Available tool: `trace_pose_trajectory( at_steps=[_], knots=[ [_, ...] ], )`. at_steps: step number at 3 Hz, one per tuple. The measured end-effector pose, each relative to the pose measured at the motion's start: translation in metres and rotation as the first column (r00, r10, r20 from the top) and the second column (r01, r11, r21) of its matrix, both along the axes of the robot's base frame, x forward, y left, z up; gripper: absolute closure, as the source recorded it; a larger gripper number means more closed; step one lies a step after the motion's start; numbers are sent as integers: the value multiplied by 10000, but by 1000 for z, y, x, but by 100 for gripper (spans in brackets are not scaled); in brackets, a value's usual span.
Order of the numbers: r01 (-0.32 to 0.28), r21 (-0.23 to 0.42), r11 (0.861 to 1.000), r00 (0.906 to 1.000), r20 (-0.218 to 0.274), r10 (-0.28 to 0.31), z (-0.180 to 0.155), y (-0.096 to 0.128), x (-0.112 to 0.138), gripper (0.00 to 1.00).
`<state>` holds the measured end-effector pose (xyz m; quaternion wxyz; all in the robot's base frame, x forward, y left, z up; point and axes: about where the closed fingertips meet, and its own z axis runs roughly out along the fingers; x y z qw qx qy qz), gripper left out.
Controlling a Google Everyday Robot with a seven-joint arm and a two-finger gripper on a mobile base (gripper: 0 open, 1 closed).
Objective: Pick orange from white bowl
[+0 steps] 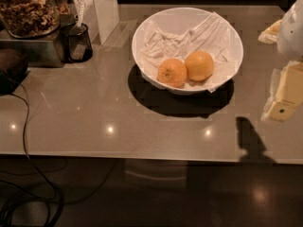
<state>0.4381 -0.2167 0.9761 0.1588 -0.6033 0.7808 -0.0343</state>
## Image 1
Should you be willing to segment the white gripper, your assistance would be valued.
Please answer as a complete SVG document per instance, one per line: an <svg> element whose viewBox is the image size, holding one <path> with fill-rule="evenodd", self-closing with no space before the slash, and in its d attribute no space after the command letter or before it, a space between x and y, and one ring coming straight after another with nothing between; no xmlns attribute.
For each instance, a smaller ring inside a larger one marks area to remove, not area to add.
<svg viewBox="0 0 303 227"><path fill-rule="evenodd" d="M303 59L303 0L296 0L278 20L263 30L258 40L275 44L287 59ZM263 121L286 121L303 104L303 62L290 61L283 69L274 69L270 96L263 108Z"/></svg>

